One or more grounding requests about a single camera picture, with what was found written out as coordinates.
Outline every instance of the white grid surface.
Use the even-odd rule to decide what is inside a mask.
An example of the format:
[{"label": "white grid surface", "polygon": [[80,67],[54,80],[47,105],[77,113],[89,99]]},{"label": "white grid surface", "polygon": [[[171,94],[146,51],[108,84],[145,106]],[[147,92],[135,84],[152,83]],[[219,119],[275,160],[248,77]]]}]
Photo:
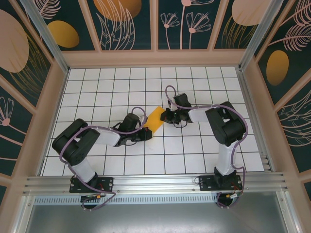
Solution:
[{"label": "white grid surface", "polygon": [[[72,174],[51,144],[75,119],[112,127],[135,106],[149,115],[158,106],[168,107],[167,85],[186,93],[192,106],[230,101],[246,118],[250,134],[238,147],[236,166],[264,171],[234,67],[151,67],[71,69],[41,174]],[[147,142],[118,148],[95,145],[87,158],[99,175],[212,173],[218,142],[208,123],[183,129],[164,123]]]}]

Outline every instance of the yellow block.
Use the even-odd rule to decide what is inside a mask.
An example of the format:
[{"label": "yellow block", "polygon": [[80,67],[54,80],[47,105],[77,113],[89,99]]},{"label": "yellow block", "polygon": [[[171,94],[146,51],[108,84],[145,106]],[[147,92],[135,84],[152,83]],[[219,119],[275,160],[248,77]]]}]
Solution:
[{"label": "yellow block", "polygon": [[152,133],[155,133],[164,123],[164,121],[160,120],[161,114],[163,112],[165,112],[165,109],[160,106],[154,109],[154,111],[148,116],[148,120],[144,127],[148,127]]}]

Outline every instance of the perforated metal strip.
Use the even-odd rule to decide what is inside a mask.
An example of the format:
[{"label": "perforated metal strip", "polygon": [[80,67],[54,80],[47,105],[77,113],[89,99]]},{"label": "perforated metal strip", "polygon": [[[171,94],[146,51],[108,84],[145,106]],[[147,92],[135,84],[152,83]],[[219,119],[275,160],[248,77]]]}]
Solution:
[{"label": "perforated metal strip", "polygon": [[[81,196],[39,196],[35,198],[34,205],[81,205]],[[94,200],[86,204],[100,204]],[[173,195],[119,195],[109,204],[165,204],[165,203],[207,203],[216,202],[216,194],[173,194]]]}]

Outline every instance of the yellow oval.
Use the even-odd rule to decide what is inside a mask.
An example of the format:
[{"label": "yellow oval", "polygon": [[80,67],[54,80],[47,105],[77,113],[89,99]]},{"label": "yellow oval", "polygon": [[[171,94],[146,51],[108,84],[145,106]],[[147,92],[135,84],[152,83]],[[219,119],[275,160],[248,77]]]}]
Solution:
[{"label": "yellow oval", "polygon": [[13,73],[27,64],[29,45],[21,24],[9,13],[0,10],[0,67]]},{"label": "yellow oval", "polygon": [[289,66],[288,56],[281,50],[274,51],[267,64],[267,79],[273,85],[279,85],[285,78]]},{"label": "yellow oval", "polygon": [[232,5],[233,20],[243,26],[260,23],[271,0],[235,0]]},{"label": "yellow oval", "polygon": [[94,0],[97,10],[107,19],[112,21],[126,21],[124,14],[121,14],[119,2],[127,9],[132,18],[136,17],[141,10],[141,0]]},{"label": "yellow oval", "polygon": [[56,20],[49,23],[48,28],[58,45],[73,48],[79,44],[79,35],[70,24]]}]

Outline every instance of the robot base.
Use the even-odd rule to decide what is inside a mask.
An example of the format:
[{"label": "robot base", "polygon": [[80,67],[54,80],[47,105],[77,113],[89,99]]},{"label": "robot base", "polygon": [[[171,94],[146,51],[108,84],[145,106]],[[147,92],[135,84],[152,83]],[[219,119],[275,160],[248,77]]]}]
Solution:
[{"label": "robot base", "polygon": [[200,191],[234,191],[234,185],[242,190],[241,177],[236,171],[222,176],[215,168],[215,175],[199,176],[198,179]]},{"label": "robot base", "polygon": [[[112,177],[98,177],[96,178],[95,185],[91,185],[96,189],[106,191],[106,192],[112,192],[113,187],[113,178]],[[70,193],[96,193],[95,191],[85,187],[78,178],[72,177],[70,180]]]}]

